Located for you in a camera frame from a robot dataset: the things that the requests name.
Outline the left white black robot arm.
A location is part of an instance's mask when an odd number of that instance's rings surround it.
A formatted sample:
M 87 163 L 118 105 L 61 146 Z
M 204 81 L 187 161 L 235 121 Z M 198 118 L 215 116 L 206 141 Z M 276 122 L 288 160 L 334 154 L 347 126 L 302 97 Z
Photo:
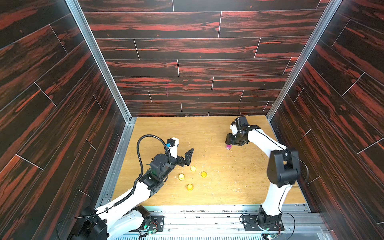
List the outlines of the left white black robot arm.
M 193 152 L 194 149 L 190 149 L 184 157 L 178 156 L 176 151 L 173 155 L 157 154 L 152 159 L 150 168 L 139 178 L 135 188 L 97 209 L 84 209 L 68 239 L 113 240 L 125 232 L 138 229 L 147 213 L 140 212 L 135 207 L 156 194 L 177 165 L 189 166 Z

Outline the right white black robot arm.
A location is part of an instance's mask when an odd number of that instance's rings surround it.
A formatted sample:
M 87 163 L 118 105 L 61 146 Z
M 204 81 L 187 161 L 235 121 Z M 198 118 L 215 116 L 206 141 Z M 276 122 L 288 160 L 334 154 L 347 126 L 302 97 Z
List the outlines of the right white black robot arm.
M 282 206 L 288 192 L 301 175 L 299 153 L 269 137 L 259 126 L 249 125 L 245 116 L 236 118 L 227 134 L 226 148 L 255 144 L 269 157 L 267 177 L 270 181 L 267 197 L 259 208 L 258 225 L 271 228 L 281 221 Z

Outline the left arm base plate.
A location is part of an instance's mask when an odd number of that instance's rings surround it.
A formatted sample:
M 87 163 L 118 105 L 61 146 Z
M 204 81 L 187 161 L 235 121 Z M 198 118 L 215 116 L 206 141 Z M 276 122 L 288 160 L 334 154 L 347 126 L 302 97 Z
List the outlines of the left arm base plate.
M 165 217 L 159 215 L 151 215 L 148 218 L 145 218 L 142 225 L 131 232 L 150 232 L 152 234 L 157 232 L 162 232 L 164 230 Z

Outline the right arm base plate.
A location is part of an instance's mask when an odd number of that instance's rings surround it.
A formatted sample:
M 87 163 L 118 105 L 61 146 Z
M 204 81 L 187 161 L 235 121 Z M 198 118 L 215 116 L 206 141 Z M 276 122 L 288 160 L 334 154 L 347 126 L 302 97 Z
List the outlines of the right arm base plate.
M 243 224 L 245 231 L 281 232 L 285 230 L 281 216 L 281 214 L 277 216 L 242 214 L 240 222 Z

